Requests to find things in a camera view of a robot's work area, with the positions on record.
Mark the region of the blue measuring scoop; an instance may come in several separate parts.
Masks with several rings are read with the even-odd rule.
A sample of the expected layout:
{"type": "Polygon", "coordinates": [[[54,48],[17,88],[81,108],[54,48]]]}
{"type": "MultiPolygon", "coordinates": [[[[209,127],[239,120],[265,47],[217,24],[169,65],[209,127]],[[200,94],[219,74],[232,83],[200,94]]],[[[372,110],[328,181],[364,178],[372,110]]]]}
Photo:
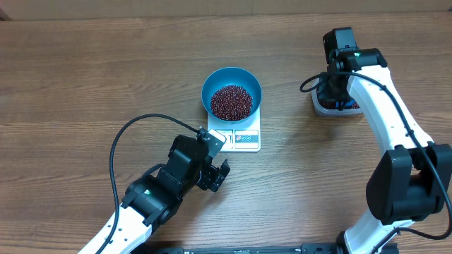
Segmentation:
{"type": "Polygon", "coordinates": [[[337,102],[335,108],[337,110],[346,110],[346,109],[358,109],[359,106],[355,100],[351,99],[348,102],[337,102]]]}

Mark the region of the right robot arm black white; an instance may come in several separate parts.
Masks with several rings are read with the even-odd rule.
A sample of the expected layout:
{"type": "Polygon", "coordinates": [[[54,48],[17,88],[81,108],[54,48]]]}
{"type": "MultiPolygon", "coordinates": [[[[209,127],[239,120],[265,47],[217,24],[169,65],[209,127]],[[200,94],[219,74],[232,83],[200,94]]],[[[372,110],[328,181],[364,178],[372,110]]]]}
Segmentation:
{"type": "Polygon", "coordinates": [[[360,49],[352,28],[323,36],[327,70],[310,89],[319,115],[364,114],[381,151],[366,186],[367,210],[340,233],[334,253],[393,253],[387,243],[442,209],[451,209],[451,146],[437,145],[398,94],[387,61],[376,48],[360,49]]]}

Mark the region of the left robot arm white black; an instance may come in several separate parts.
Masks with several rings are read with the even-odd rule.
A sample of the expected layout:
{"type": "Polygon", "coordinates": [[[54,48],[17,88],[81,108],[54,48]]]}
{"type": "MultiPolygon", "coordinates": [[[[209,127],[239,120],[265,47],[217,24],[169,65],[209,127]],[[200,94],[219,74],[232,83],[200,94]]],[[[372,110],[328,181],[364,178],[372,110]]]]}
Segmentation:
{"type": "Polygon", "coordinates": [[[80,253],[131,253],[169,221],[179,209],[183,197],[194,187],[218,191],[230,172],[227,161],[214,167],[212,160],[227,138],[211,129],[196,138],[178,135],[165,164],[157,164],[135,180],[119,205],[118,223],[114,217],[80,253]]]}

